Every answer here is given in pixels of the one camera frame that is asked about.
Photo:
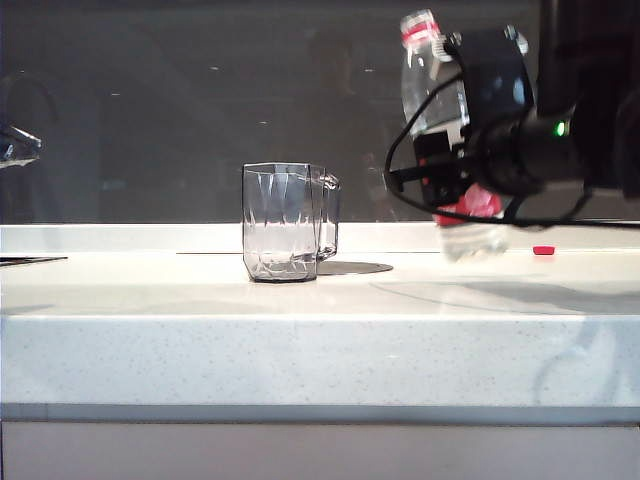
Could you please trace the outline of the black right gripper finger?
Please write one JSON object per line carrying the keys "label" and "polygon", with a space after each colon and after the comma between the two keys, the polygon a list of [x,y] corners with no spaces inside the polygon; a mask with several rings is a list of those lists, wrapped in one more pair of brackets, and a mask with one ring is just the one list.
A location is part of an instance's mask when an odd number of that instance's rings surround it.
{"label": "black right gripper finger", "polygon": [[457,203],[472,185],[456,163],[456,151],[451,149],[446,131],[421,133],[413,139],[418,167],[428,172],[420,179],[423,200],[432,206]]}

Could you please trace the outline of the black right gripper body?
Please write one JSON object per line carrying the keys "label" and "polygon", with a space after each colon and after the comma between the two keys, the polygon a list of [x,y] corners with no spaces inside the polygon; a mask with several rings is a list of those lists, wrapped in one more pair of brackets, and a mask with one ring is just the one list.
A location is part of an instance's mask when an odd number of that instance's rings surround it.
{"label": "black right gripper body", "polygon": [[527,51],[526,38],[513,26],[448,35],[448,53],[461,70],[473,133],[518,118],[534,105]]}

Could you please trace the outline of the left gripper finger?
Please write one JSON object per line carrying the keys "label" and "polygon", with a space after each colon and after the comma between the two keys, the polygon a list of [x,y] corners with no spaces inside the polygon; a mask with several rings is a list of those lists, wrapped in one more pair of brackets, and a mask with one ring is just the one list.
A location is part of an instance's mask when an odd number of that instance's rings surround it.
{"label": "left gripper finger", "polygon": [[14,151],[6,151],[1,154],[0,168],[24,167],[39,159],[38,153],[17,154]]}
{"label": "left gripper finger", "polygon": [[42,140],[13,125],[4,125],[1,127],[1,146],[5,147],[9,145],[18,145],[23,148],[39,150],[42,148]]}

